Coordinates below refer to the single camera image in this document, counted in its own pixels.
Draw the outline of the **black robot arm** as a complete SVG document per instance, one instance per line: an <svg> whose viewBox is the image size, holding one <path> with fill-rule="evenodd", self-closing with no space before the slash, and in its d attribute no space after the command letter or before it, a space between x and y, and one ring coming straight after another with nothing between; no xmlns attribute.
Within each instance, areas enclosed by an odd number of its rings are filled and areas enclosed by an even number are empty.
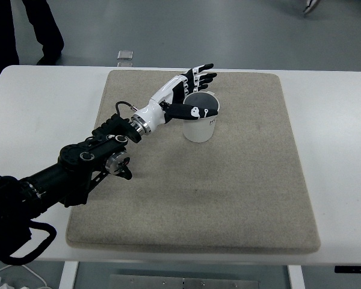
<svg viewBox="0 0 361 289"><path fill-rule="evenodd" d="M172 119L199 121L216 116L216 108L185 103L215 77L211 64L176 75L131 118L113 114L84 141L63 147L56 164L22 179L0 176L0 262L21 266L48 248L57 232L36 218L51 206L85 204L108 175L131 179L125 149L130 141L138 143Z"/></svg>

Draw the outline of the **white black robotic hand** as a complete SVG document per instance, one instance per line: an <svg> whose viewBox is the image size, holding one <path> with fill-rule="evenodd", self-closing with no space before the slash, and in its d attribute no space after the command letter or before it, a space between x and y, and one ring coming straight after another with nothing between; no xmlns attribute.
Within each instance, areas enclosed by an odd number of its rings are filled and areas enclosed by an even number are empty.
<svg viewBox="0 0 361 289"><path fill-rule="evenodd" d="M131 117L131 126L137 132L153 132L158 125L165 124L165 120L199 120L218 114L217 109L200 108L187 104L172 104L174 100L174 89L180 85L184 96L184 84L188 80L191 93L207 89L210 82L217 76L217 73L209 70L214 67L213 63L196 66L189 69L183 75L173 77L163 85L149 100L148 104L137 110Z"/></svg>

